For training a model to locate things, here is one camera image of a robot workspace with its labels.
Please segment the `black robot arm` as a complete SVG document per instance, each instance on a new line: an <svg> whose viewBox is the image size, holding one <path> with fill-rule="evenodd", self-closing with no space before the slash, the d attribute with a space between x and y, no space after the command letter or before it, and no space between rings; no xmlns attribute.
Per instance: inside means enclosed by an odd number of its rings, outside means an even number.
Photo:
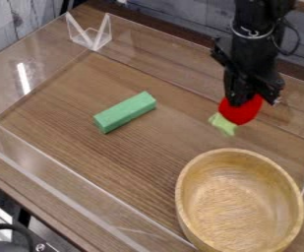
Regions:
<svg viewBox="0 0 304 252"><path fill-rule="evenodd" d="M296 0L235 0L229 37L215 38L211 56L224 67L224 91L240 107L259 95L269 104L280 98L285 82L277 56L291 56L302 36L287 20Z"/></svg>

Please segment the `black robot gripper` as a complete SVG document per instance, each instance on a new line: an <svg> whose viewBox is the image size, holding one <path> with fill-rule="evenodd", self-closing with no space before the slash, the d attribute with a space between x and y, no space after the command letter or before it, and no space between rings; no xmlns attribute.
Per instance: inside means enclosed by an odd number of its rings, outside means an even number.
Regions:
<svg viewBox="0 0 304 252"><path fill-rule="evenodd" d="M269 105L280 103L284 80L277 72L276 57L284 32L249 39L232 35L215 39L212 58L224 67L225 97L240 107L255 95Z"/></svg>

